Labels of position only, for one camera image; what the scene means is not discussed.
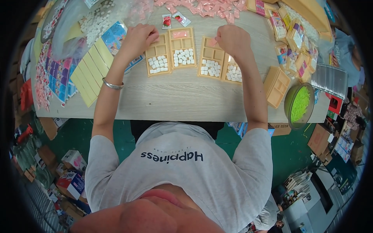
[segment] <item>beige plastic tray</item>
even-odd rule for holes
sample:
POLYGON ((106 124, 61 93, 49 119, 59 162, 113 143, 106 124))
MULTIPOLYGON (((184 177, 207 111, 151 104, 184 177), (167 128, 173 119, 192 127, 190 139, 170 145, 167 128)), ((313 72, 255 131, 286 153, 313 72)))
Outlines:
POLYGON ((160 75, 160 74, 169 74, 172 73, 173 57, 170 56, 169 48, 169 38, 168 33, 160 34, 159 41, 151 43, 148 50, 145 51, 146 57, 146 67, 148 70, 148 76, 160 75), (148 62, 149 58, 157 58, 158 56, 165 56, 168 62, 168 71, 160 71, 158 73, 150 73, 150 70, 153 69, 148 62))
POLYGON ((209 46, 210 40, 211 40, 211 38, 208 38, 208 37, 205 37, 205 36, 202 37, 200 61, 198 63, 197 76, 198 77, 208 77, 208 78, 213 78, 213 79, 221 79, 222 78, 222 73, 223 73, 223 70, 224 70, 224 60, 225 60, 226 53, 224 52, 224 50, 222 50, 222 48, 219 47, 218 44, 216 44, 213 47, 209 46), (220 75, 218 77, 210 76, 209 74, 201 75, 201 67, 205 66, 204 64, 202 64, 202 60, 215 61, 219 65, 221 65, 220 75))
POLYGON ((269 106, 278 108, 289 84, 290 78, 281 70, 281 68, 271 66, 263 83, 269 106))
POLYGON ((232 81, 232 80, 227 79, 227 73, 229 72, 229 70, 228 70, 229 66, 235 66, 236 70, 238 70, 238 65, 235 62, 235 60, 232 58, 231 55, 226 53, 225 63, 224 63, 224 66, 223 66, 222 81, 242 85, 242 82, 232 81))
POLYGON ((195 50, 195 45, 194 45, 193 28, 169 29, 168 36, 169 36, 169 41, 170 41, 169 46, 170 46, 170 51, 171 51, 170 58, 172 58, 172 65, 171 65, 172 69, 197 66, 197 55, 196 55, 196 50, 195 50), (188 36, 174 39, 173 33, 178 32, 178 31, 187 31, 188 36), (173 54, 175 53, 175 50, 180 50, 180 49, 185 50, 185 49, 190 49, 190 48, 193 49, 194 64, 186 64, 186 65, 179 64, 178 67, 175 67, 175 64, 173 62, 173 54))

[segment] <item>forearm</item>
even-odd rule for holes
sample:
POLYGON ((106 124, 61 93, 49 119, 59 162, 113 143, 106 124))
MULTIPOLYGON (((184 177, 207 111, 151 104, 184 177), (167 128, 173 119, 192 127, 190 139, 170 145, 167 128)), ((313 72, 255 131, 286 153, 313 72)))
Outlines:
MULTIPOLYGON (((105 80, 110 84, 121 85, 128 63, 129 59, 127 58, 115 57, 105 80)), ((114 90, 102 84, 94 111, 92 137, 104 135, 113 141, 113 123, 118 108, 119 95, 120 90, 114 90)))
POLYGON ((268 129, 268 105, 254 54, 250 51, 245 58, 235 59, 242 73, 244 107, 248 131, 253 128, 268 129))

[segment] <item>woman's right hand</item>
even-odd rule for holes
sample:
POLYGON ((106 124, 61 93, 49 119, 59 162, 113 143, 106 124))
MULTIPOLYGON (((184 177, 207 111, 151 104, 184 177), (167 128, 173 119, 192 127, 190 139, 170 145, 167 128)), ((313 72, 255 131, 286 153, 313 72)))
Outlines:
POLYGON ((235 25, 224 25, 217 29, 215 40, 220 48, 231 55, 235 61, 244 61, 251 53, 250 34, 235 25))

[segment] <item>wooden tabletop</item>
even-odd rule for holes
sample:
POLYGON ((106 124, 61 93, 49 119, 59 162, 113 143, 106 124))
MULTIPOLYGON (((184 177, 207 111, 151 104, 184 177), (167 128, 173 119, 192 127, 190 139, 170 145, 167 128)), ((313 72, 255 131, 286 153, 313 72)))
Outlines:
MULTIPOLYGON (((200 56, 202 36, 213 37, 217 28, 225 25, 225 19, 214 18, 192 13, 184 8, 178 10, 192 21, 189 25, 194 28, 197 63, 200 56)), ((169 11, 165 7, 154 8, 149 24, 156 25, 162 30, 162 15, 169 11)), ((172 28, 182 28, 182 25, 172 19, 172 28)), ((253 12, 241 12, 235 25, 242 27, 251 35, 251 48, 262 80, 265 80, 270 66, 279 66, 275 46, 276 42, 266 18, 253 12)), ((35 59, 31 60, 32 88, 35 83, 35 59)), ((210 78, 197 77, 197 68, 177 69, 168 75, 147 76, 146 62, 137 64, 128 75, 124 76, 125 88, 120 94, 116 119, 136 120, 173 120, 173 121, 219 121, 245 122, 245 110, 242 97, 242 86, 221 82, 210 78)), ((297 85, 292 80, 289 87, 297 85)), ((50 111, 36 111, 38 117, 68 117, 93 118, 95 103, 89 108, 83 102, 79 93, 70 98, 65 107, 56 98, 49 98, 50 111)), ((282 100, 277 109, 268 107, 268 121, 271 123, 288 122, 282 100)), ((329 106, 329 99, 320 92, 318 103, 313 109, 310 123, 324 122, 329 106)))

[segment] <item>bowl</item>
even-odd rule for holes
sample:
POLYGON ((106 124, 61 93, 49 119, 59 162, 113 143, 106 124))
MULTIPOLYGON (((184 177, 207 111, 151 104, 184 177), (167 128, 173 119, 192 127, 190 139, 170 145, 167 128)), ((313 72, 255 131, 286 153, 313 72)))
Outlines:
POLYGON ((315 104, 315 95, 313 91, 313 87, 311 84, 308 82, 305 82, 299 86, 293 86, 289 89, 288 93, 286 94, 285 97, 285 102, 284 102, 284 109, 285 109, 285 115, 288 118, 289 125, 291 129, 297 130, 302 128, 310 119, 312 111, 313 111, 313 106, 315 104), (306 87, 308 91, 310 92, 310 103, 308 104, 306 108, 306 113, 303 114, 302 118, 296 122, 291 122, 291 110, 293 108, 293 103, 295 100, 295 97, 297 96, 299 90, 302 87, 306 87))

